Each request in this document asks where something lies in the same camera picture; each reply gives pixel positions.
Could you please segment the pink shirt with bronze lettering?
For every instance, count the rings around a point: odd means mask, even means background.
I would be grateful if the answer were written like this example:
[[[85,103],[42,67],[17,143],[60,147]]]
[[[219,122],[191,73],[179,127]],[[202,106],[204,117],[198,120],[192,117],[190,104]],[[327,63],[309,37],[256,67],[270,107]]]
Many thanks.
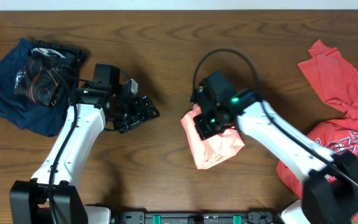
[[[235,156],[245,146],[240,134],[233,128],[202,140],[193,120],[199,114],[201,108],[194,104],[193,109],[181,119],[197,169],[209,169],[218,165]]]

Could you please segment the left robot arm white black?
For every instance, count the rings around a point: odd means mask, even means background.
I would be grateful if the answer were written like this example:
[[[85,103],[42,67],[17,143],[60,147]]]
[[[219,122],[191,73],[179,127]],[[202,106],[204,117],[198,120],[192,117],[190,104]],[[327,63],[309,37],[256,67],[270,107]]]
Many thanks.
[[[29,181],[14,182],[9,200],[14,223],[119,223],[120,216],[104,205],[84,205],[77,186],[90,150],[105,125],[125,133],[158,118],[148,96],[131,91],[80,88],[52,150]]]

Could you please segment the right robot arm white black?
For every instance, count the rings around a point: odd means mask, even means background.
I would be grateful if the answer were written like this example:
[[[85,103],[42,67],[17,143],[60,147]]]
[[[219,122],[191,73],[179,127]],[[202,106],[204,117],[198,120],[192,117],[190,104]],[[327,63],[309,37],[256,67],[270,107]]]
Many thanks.
[[[276,114],[250,89],[194,90],[192,102],[201,139],[223,132],[236,122],[248,135],[280,159],[302,184],[302,197],[280,214],[282,223],[349,223],[358,213],[358,160],[336,154],[308,139]]]

